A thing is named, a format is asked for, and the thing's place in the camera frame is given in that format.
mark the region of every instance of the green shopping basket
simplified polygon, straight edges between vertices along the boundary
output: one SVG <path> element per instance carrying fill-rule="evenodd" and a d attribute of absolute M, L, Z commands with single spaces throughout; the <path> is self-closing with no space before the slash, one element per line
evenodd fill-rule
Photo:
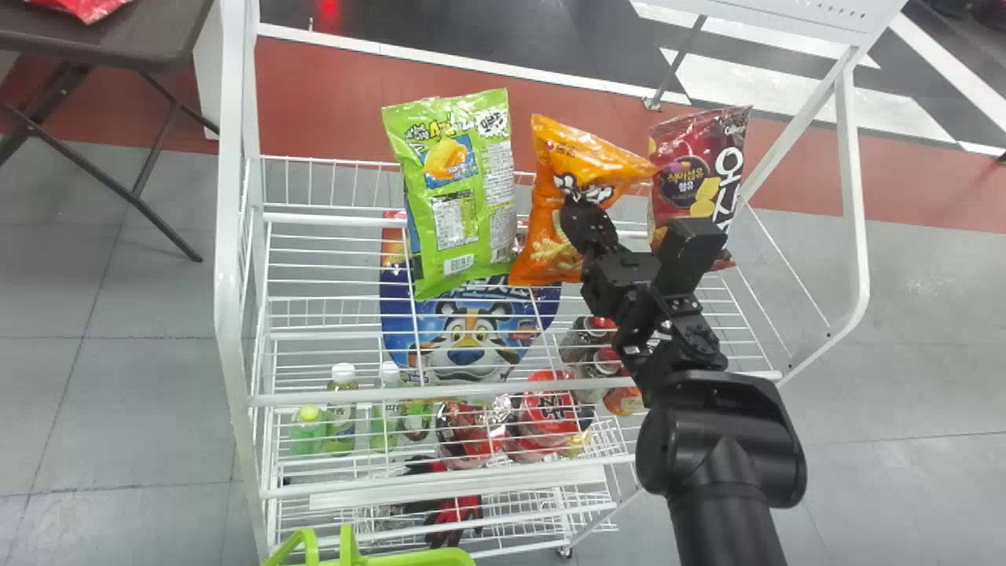
<path fill-rule="evenodd" d="M 343 525 L 339 531 L 339 560 L 318 559 L 318 538 L 314 529 L 300 529 L 283 543 L 283 546 L 271 556 L 263 566 L 280 566 L 280 564 L 298 546 L 304 544 L 304 566 L 475 566 L 475 561 L 467 552 L 460 548 L 439 548 L 436 550 L 420 550 L 400 554 L 385 554 L 382 556 L 363 556 L 356 546 L 353 536 L 353 526 Z"/>

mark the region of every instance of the black folding table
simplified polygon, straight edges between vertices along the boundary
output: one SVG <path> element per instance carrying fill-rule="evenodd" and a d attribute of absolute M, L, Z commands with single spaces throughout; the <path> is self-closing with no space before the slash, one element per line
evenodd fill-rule
<path fill-rule="evenodd" d="M 202 256 L 140 195 L 179 112 L 219 133 L 215 124 L 182 104 L 152 76 L 174 71 L 188 60 L 212 3 L 213 0 L 136 0 L 88 26 L 67 14 L 20 1 L 0 0 L 0 49 L 45 54 L 61 60 L 28 100 L 16 106 L 0 101 L 0 112 L 14 123 L 13 130 L 0 140 L 0 166 L 25 140 L 36 136 L 143 212 L 189 258 L 201 261 Z M 171 103 L 132 188 L 112 178 L 43 128 L 52 112 L 100 65 L 135 70 Z"/>

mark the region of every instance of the green snack bag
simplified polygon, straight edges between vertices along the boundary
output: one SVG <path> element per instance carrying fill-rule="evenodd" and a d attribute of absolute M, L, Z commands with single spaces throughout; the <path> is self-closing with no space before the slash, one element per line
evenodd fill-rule
<path fill-rule="evenodd" d="M 381 115 L 405 177 L 415 300 L 509 272 L 517 211 L 506 88 Z"/>

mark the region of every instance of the barcode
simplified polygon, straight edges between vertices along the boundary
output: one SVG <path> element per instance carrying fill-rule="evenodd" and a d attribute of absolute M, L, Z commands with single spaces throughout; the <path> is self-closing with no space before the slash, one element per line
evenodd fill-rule
<path fill-rule="evenodd" d="M 465 270 L 466 268 L 472 266 L 472 263 L 474 262 L 474 253 L 452 257 L 444 261 L 444 274 L 453 274 L 459 270 Z"/>
<path fill-rule="evenodd" d="M 502 247 L 496 247 L 493 249 L 493 258 L 490 262 L 500 262 L 510 259 L 510 247 L 504 245 Z"/>

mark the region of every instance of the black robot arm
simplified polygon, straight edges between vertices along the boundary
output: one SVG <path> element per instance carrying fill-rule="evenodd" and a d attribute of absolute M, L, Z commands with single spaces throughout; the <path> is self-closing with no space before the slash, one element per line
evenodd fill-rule
<path fill-rule="evenodd" d="M 807 466 L 776 386 L 725 372 L 695 290 L 726 241 L 707 218 L 677 219 L 656 253 L 619 243 L 607 212 L 567 202 L 562 230 L 584 255 L 582 290 L 618 325 L 613 347 L 650 409 L 640 483 L 667 499 L 684 566 L 783 566 L 770 508 L 800 503 Z"/>

